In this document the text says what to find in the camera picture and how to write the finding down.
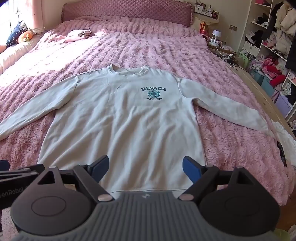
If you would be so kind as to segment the white table lamp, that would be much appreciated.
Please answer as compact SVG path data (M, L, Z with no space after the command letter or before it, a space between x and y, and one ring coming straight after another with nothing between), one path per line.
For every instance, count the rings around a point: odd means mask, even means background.
M214 45L217 45L218 40L221 37L221 32L219 30L214 30L212 35L213 35L213 39L211 40L211 43Z

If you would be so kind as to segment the pink fluffy bed blanket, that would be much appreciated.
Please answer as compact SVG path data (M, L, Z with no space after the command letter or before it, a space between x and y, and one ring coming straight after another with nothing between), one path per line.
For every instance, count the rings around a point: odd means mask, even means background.
M285 205L295 175L278 129L197 31L163 21L63 22L1 75L1 159L71 169L106 155L115 195L182 193L190 156L245 167Z

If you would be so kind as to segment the orange plush toy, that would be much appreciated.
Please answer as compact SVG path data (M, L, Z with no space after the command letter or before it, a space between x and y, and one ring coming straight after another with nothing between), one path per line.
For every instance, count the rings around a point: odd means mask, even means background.
M20 34L17 42L18 43L29 42L32 39L33 35L34 35L34 32L32 30L27 30Z

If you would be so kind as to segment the navy blue pillow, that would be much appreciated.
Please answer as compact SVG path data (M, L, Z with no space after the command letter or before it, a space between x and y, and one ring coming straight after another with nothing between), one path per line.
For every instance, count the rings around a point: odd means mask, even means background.
M20 35L28 30L27 25L24 21L18 22L18 24L15 26L11 34L9 35L6 46L10 47L12 45L15 45L18 43L18 38Z

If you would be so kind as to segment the wooden bedside shelf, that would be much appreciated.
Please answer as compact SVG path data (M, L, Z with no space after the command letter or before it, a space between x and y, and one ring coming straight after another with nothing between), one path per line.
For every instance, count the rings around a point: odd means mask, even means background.
M197 19L197 20L199 20L201 22L205 22L208 25L216 25L216 24L220 23L220 20L219 20L220 15L217 16L217 19L214 19L212 17L203 15L201 13L193 13L193 16L194 16L195 19Z

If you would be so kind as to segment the white Nevada sweatshirt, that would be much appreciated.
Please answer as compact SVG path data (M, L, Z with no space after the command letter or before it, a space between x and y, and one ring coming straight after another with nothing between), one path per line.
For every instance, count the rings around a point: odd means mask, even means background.
M1 139L55 111L39 163L72 169L106 155L109 170L100 185L109 193L182 193L191 185L183 158L206 164L194 104L270 133L257 110L198 82L147 66L110 65L67 78L22 104L1 122Z

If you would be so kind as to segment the green storage bin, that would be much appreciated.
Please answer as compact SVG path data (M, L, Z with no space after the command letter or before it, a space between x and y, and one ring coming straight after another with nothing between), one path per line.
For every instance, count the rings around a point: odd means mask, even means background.
M254 60L254 56L245 50L241 50L238 55L238 63L245 70L249 67L250 63Z

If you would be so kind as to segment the red snack bag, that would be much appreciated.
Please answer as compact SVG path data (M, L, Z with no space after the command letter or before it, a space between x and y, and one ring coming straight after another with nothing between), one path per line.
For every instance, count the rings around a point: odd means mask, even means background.
M209 27L205 22L200 23L200 30L201 35L208 36L209 35Z

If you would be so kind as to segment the white garment at bed edge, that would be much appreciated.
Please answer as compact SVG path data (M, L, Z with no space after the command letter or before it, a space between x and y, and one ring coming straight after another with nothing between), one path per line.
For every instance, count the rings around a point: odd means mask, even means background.
M285 158L295 168L296 166L296 146L295 139L287 132L287 130L277 121L271 121L278 141L283 147Z

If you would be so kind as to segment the hanging cream coat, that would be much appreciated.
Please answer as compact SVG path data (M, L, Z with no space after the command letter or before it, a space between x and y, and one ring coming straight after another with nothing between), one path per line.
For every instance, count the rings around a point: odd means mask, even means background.
M277 30L275 48L282 54L288 55L295 36L295 9L288 1L284 1L276 13L275 28Z

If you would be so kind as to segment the folded pink clothes pile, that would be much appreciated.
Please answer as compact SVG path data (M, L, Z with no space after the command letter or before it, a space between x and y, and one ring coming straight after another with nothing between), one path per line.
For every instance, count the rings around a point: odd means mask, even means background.
M64 42L75 42L83 39L87 39L92 35L92 31L89 28L82 30L72 30L64 39Z

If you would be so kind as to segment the red clothes heap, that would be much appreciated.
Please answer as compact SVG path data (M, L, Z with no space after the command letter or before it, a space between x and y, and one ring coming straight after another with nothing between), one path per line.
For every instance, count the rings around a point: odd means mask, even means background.
M262 63L262 71L270 78L269 84L275 88L285 81L288 70L282 59L266 58Z

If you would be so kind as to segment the pink quilted headboard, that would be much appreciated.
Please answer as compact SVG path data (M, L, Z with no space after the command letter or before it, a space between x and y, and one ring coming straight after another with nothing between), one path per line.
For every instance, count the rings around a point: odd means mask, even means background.
M61 21L74 20L81 16L119 16L153 19L177 23L184 26L193 24L191 3L181 1L77 1L62 7Z

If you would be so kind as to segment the teal storage bin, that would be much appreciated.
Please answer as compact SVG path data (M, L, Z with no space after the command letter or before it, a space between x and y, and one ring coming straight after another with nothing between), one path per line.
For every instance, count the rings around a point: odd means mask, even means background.
M274 88L270 85L269 78L253 68L250 68L249 74L261 86L261 88L267 93L267 95L269 97L272 97L274 93Z

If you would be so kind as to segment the lilac storage box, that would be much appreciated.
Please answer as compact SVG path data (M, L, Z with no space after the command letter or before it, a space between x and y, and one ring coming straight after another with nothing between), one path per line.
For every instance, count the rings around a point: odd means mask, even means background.
M286 117L290 112L290 110L292 109L292 105L288 101L287 97L282 94L279 94L275 102L275 105L277 106L277 108L279 109L279 111L284 117Z

